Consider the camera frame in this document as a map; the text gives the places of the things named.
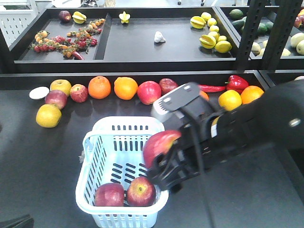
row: black cable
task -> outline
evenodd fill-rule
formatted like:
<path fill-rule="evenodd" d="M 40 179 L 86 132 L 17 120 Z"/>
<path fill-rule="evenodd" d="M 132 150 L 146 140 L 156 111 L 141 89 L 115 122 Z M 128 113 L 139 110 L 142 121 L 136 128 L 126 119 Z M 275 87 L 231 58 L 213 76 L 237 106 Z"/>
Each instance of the black cable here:
<path fill-rule="evenodd" d="M 203 197 L 203 203 L 205 205 L 210 227 L 215 228 L 215 222 L 214 222 L 214 219 L 212 216 L 210 204 L 209 204 L 208 197 L 207 197 L 207 194 L 205 191 L 205 186 L 203 185 L 204 183 L 206 183 L 206 178 L 205 178 L 205 172 L 204 172 L 205 169 L 204 169 L 203 157 L 202 157 L 201 148 L 200 148 L 200 138 L 198 137 L 198 135 L 200 135 L 200 125 L 196 121 L 195 117 L 193 117 L 191 115 L 191 112 L 188 111 L 187 107 L 185 107 L 185 106 L 181 107 L 180 111 L 190 120 L 190 129 L 191 129 L 191 134 L 192 134 L 192 138 L 193 138 L 195 153 L 197 156 L 199 172 L 200 172 L 200 177 L 201 177 L 201 182 L 200 182 L 201 188 L 200 189 L 201 189 L 201 193 L 202 193 L 202 197 Z"/>

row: small orange fruit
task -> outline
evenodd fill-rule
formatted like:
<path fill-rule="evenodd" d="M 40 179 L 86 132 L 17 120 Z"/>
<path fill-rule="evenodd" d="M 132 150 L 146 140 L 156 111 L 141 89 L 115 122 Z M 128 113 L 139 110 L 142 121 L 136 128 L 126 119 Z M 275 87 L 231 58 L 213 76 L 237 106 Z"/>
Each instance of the small orange fruit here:
<path fill-rule="evenodd" d="M 200 95 L 202 98 L 205 98 L 207 101 L 209 100 L 208 94 L 206 94 L 204 91 L 201 91 L 201 90 L 200 90 L 199 95 Z"/>
<path fill-rule="evenodd" d="M 264 91 L 255 85 L 246 87 L 241 93 L 242 104 L 249 104 L 263 95 Z"/>
<path fill-rule="evenodd" d="M 95 99 L 104 99 L 111 93 L 111 84 L 104 76 L 96 76 L 91 79 L 88 92 Z"/>
<path fill-rule="evenodd" d="M 114 81 L 114 92 L 123 100 L 131 100 L 137 92 L 138 85 L 133 78 L 118 77 Z"/>

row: basket handle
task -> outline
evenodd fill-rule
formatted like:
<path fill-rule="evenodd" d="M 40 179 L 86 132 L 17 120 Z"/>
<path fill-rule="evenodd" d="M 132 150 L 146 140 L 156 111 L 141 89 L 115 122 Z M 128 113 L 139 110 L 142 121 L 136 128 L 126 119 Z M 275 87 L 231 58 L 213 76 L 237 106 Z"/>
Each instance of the basket handle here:
<path fill-rule="evenodd" d="M 119 131 L 106 131 L 106 130 L 93 130 L 88 132 L 82 142 L 84 152 L 85 152 L 85 159 L 87 162 L 90 162 L 92 160 L 91 156 L 93 153 L 94 145 L 95 142 L 92 142 L 90 139 L 91 137 L 94 136 L 100 136 L 100 135 L 121 135 L 121 136 L 131 136 L 131 135 L 136 135 L 136 136 L 141 136 L 141 135 L 154 135 L 156 134 L 157 130 L 144 130 L 144 131 L 138 131 L 138 130 L 119 130 Z"/>

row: red apple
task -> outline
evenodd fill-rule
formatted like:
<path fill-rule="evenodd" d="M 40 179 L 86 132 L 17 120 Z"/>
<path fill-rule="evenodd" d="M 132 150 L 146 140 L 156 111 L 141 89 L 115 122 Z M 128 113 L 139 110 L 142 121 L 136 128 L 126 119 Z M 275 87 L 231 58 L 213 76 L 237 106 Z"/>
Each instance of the red apple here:
<path fill-rule="evenodd" d="M 302 25 L 304 25 L 304 15 L 299 16 L 299 18 L 300 18 L 301 21 L 302 21 Z"/>
<path fill-rule="evenodd" d="M 50 91 L 45 97 L 45 103 L 55 105 L 60 110 L 67 104 L 67 95 L 61 90 L 55 89 Z"/>
<path fill-rule="evenodd" d="M 294 26 L 296 28 L 300 28 L 300 26 L 302 25 L 302 20 L 299 17 L 296 17 L 295 21 L 294 21 Z"/>
<path fill-rule="evenodd" d="M 156 190 L 146 177 L 135 178 L 127 190 L 127 202 L 132 207 L 148 207 L 155 201 Z"/>
<path fill-rule="evenodd" d="M 70 91 L 70 97 L 77 103 L 82 103 L 87 100 L 88 90 L 84 85 L 75 84 L 72 86 Z"/>
<path fill-rule="evenodd" d="M 70 12 L 66 10 L 60 11 L 58 17 L 64 23 L 68 23 L 72 18 Z"/>
<path fill-rule="evenodd" d="M 97 207 L 123 207 L 124 188 L 120 183 L 106 183 L 98 187 L 94 204 Z"/>
<path fill-rule="evenodd" d="M 143 147 L 143 160 L 147 169 L 151 168 L 154 158 L 159 154 L 168 153 L 175 140 L 181 137 L 181 132 L 165 130 L 152 135 Z"/>
<path fill-rule="evenodd" d="M 179 85 L 170 78 L 162 78 L 159 84 L 161 87 L 161 95 L 165 95 L 166 93 L 179 87 Z"/>
<path fill-rule="evenodd" d="M 146 81 L 139 85 L 137 95 L 145 105 L 150 105 L 162 96 L 161 87 L 154 81 Z"/>

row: robotic arm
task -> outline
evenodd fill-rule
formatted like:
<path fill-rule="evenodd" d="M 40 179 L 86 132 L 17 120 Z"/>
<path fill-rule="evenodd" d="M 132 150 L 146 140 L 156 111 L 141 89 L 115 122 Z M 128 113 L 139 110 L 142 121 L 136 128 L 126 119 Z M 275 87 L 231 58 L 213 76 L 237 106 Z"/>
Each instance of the robotic arm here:
<path fill-rule="evenodd" d="M 196 83 L 187 83 L 153 104 L 152 116 L 174 121 L 182 133 L 147 172 L 161 190 L 237 157 L 252 145 L 304 148 L 304 80 L 270 88 L 259 99 L 230 112 L 217 112 L 199 92 Z"/>

